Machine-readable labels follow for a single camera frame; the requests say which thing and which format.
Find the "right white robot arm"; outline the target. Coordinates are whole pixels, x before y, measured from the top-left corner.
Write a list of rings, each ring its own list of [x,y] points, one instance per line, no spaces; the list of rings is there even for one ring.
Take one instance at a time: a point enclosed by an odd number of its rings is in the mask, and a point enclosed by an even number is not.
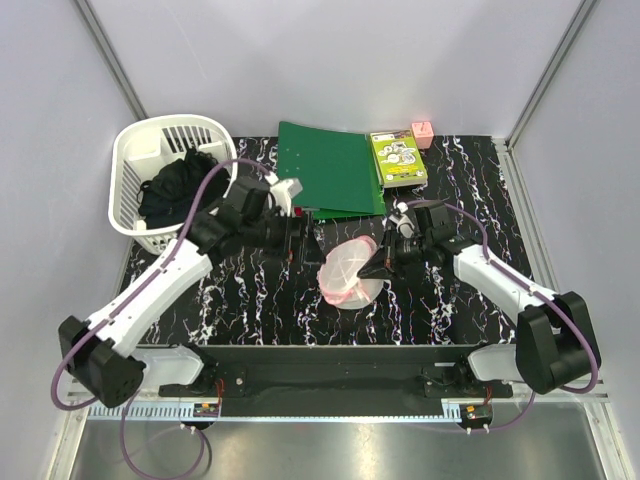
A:
[[[408,266],[439,267],[475,288],[512,321],[515,343],[477,347],[454,371],[455,387],[463,395],[476,396],[493,381],[521,382],[541,395],[556,389],[591,392],[599,380],[601,356],[584,298],[527,278],[490,250],[486,234],[479,239],[459,234],[450,217],[455,210],[438,200],[398,204],[359,278],[393,280]]]

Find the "white mesh laundry bag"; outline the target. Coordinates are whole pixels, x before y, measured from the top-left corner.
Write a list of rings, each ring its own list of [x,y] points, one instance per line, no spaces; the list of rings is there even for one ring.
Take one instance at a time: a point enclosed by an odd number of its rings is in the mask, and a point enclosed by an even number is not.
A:
[[[359,270],[377,250],[375,241],[366,235],[347,240],[334,247],[318,271],[318,283],[324,300],[342,310],[358,310],[377,298],[383,281],[361,279]]]

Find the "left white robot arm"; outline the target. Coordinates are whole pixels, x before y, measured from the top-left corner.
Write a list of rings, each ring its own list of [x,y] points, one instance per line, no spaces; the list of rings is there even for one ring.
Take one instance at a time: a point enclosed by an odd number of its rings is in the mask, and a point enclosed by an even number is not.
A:
[[[139,341],[186,290],[244,249],[288,263],[323,263],[311,214],[293,206],[301,190],[296,178],[238,178],[225,197],[184,224],[156,261],[109,305],[84,321],[70,316],[61,323],[63,364],[58,370],[108,408],[145,388],[183,388],[196,396],[214,392],[219,363],[201,348],[146,350]]]

